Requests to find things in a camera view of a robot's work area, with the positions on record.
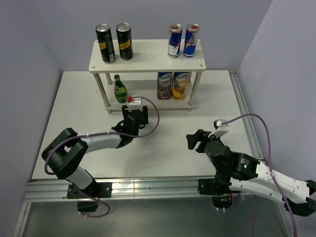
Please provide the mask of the small red-tab silver can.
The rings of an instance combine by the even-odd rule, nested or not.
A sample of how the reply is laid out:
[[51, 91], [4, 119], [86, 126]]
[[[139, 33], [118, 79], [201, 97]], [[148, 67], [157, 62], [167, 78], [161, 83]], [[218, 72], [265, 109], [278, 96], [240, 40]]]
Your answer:
[[180, 53], [182, 38], [182, 26], [180, 24], [171, 24], [169, 27], [168, 50], [167, 54], [171, 58], [176, 58]]

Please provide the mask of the tall green glass bottle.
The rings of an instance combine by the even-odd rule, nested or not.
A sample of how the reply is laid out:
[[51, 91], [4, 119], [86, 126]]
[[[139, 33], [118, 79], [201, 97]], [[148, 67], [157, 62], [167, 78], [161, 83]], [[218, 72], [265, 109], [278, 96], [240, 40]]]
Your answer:
[[127, 101], [128, 93], [125, 85], [120, 79], [120, 76], [118, 74], [114, 75], [115, 79], [115, 85], [114, 85], [114, 94], [116, 100], [123, 104]]

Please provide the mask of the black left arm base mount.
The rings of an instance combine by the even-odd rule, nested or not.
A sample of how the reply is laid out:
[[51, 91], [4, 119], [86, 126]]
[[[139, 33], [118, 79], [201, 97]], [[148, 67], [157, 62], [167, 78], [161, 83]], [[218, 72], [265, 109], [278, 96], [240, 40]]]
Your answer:
[[[110, 213], [110, 206], [102, 200], [102, 198], [110, 198], [112, 194], [111, 182], [92, 182], [87, 188], [81, 190], [74, 184], [68, 186], [67, 199], [77, 200], [78, 212], [89, 218], [98, 218], [106, 216]], [[104, 214], [92, 215], [97, 208], [103, 205], [107, 207]]]

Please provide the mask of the black and gold can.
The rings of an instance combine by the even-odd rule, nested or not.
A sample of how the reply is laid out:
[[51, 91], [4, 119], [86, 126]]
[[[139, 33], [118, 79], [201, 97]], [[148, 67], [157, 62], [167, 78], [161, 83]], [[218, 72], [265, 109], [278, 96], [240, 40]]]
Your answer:
[[111, 28], [108, 24], [99, 24], [95, 27], [102, 59], [105, 63], [116, 60]]

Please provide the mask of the blue silver energy drink can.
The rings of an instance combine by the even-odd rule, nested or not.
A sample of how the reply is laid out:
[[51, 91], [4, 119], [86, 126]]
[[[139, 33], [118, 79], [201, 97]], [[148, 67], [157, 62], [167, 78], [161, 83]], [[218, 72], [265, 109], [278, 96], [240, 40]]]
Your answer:
[[199, 25], [196, 23], [190, 23], [186, 27], [185, 33], [185, 45], [183, 49], [183, 54], [186, 57], [193, 57], [199, 34]]

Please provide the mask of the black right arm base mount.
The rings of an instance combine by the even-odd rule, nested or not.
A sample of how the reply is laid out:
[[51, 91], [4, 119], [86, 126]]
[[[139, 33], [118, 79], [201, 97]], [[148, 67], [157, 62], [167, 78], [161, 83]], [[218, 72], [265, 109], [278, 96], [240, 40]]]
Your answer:
[[215, 183], [214, 178], [199, 179], [198, 193], [211, 197], [211, 208], [226, 213], [235, 208], [240, 201], [241, 192], [232, 191], [228, 186]]

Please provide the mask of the dark olive beverage can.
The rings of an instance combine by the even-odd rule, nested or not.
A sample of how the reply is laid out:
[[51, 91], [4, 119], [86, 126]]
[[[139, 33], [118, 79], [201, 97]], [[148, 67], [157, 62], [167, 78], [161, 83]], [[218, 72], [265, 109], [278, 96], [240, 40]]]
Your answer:
[[116, 33], [120, 57], [123, 60], [130, 60], [133, 57], [131, 26], [126, 22], [118, 23]]

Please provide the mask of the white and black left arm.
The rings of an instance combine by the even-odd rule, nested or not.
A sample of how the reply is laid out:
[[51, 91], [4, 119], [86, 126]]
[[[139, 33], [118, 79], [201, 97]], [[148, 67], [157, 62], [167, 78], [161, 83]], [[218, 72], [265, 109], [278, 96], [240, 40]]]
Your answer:
[[84, 155], [103, 149], [118, 149], [132, 142], [139, 130], [148, 124], [148, 107], [129, 110], [122, 106], [123, 120], [100, 136], [83, 136], [72, 128], [64, 129], [45, 150], [41, 157], [48, 161], [49, 168], [58, 179], [65, 179], [78, 187], [84, 197], [96, 192], [96, 181], [85, 169], [80, 167]]

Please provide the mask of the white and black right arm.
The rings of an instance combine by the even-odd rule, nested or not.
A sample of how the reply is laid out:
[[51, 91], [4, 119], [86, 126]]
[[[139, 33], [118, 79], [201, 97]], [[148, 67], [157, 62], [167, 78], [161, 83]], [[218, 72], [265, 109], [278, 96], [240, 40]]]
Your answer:
[[245, 192], [280, 203], [297, 216], [307, 217], [315, 213], [316, 202], [310, 197], [316, 191], [315, 181], [290, 178], [270, 170], [252, 156], [231, 151], [221, 141], [221, 135], [221, 132], [199, 129], [186, 136], [188, 148], [206, 154], [216, 170], [213, 178], [198, 181], [201, 195]]

